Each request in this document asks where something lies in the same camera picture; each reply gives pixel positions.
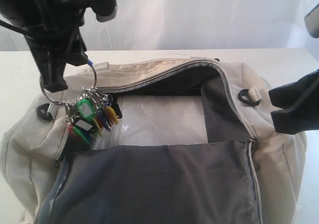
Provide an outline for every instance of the key tag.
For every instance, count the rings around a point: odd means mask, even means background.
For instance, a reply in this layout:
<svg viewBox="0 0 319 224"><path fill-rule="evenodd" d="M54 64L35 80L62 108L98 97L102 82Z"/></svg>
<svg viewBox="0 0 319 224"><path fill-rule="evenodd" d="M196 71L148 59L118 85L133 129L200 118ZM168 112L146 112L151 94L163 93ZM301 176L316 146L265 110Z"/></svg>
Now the key tag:
<svg viewBox="0 0 319 224"><path fill-rule="evenodd" d="M91 145L97 134L102 136L103 131L111 131L113 124L118 124L118 118L122 117L120 109L117 112L112 107L118 107L116 99L110 94L105 94L96 88L97 74L93 63L88 60L94 74L93 85L83 90L79 96L72 101L56 101L50 98L43 88L40 78L40 87L44 96L53 104L65 107L67 128L69 135L75 137L85 144Z"/></svg>

